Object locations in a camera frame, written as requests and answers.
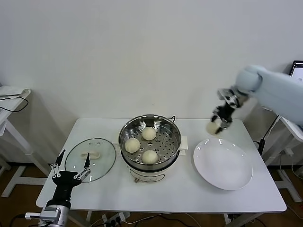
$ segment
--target robotic arm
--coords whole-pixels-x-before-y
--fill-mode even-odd
[[[90,174],[89,153],[87,154],[84,168],[80,173],[70,171],[59,171],[64,151],[58,156],[55,164],[51,164],[53,172],[53,182],[56,184],[56,190],[53,198],[49,200],[41,213],[26,213],[26,219],[40,219],[39,227],[64,227],[67,222],[68,211],[71,208],[72,189],[82,183],[85,177]]]
[[[235,85],[219,89],[218,96],[225,104],[213,111],[211,122],[217,118],[222,121],[216,134],[230,126],[232,113],[250,97],[293,123],[303,125],[303,83],[289,75],[270,72],[261,66],[248,66],[240,71]]]

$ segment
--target white plate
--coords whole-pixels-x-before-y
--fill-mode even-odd
[[[245,152],[223,139],[200,142],[194,151],[194,163],[205,180],[224,190],[243,188],[252,179],[252,166]]]

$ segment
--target stainless steel steamer basket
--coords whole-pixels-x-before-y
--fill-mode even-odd
[[[156,138],[145,140],[142,131],[146,127],[153,127]],[[139,140],[141,146],[135,153],[125,150],[125,142],[130,138]],[[181,145],[181,133],[177,126],[169,119],[157,115],[143,115],[131,119],[121,129],[119,134],[119,146],[124,161],[132,168],[142,172],[158,172],[171,166],[179,156]],[[158,154],[158,162],[148,165],[142,162],[142,155],[147,150],[154,150]]]

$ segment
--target glass lid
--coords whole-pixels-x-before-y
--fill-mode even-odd
[[[81,172],[89,153],[90,174],[83,182],[92,182],[108,173],[116,159],[116,150],[112,143],[105,139],[88,139],[75,146],[67,155],[65,170]]]

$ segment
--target wooden floor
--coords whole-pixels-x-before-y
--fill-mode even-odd
[[[9,180],[16,171],[16,167],[12,170],[6,171],[0,177],[0,193],[3,192]],[[303,181],[294,176],[291,170],[286,170],[288,176],[292,180],[293,184],[297,188],[300,196],[303,197]],[[271,171],[274,180],[279,180],[279,176],[275,170]],[[29,177],[44,177],[43,174],[36,167],[27,167],[23,176]],[[31,185],[17,185],[12,194],[8,198],[0,197],[0,222],[2,227],[8,227],[10,220],[17,214],[26,212],[39,212],[41,209],[36,206],[36,199],[42,189],[42,186],[31,186]],[[303,203],[295,203],[292,201],[287,190],[280,191],[286,204],[292,207],[301,217],[303,217]],[[113,212],[93,212],[91,217],[91,222],[101,218],[101,215],[106,213],[108,217],[114,215]],[[79,211],[79,214],[86,217],[87,212]],[[132,213],[130,218],[127,219],[128,222],[136,221],[138,219],[155,215],[148,213]],[[223,215],[219,214],[192,214],[192,216],[199,222],[201,227],[223,227],[224,219]],[[197,224],[186,214],[169,214],[165,217],[177,218],[186,223],[189,226],[197,227]],[[264,214],[259,217],[261,221],[267,227],[303,227],[303,220],[299,219],[293,212],[289,209],[284,213],[276,214]],[[25,220],[24,218],[17,219],[13,227],[27,227],[32,224],[36,224],[36,220]],[[72,222],[69,222],[68,227],[76,227]],[[129,225],[122,223],[123,227],[133,227],[134,224]],[[160,217],[156,217],[147,221],[140,222],[137,227],[184,227],[181,223],[177,221],[168,221]],[[246,224],[246,227],[262,227],[263,225],[255,220],[254,223]]]

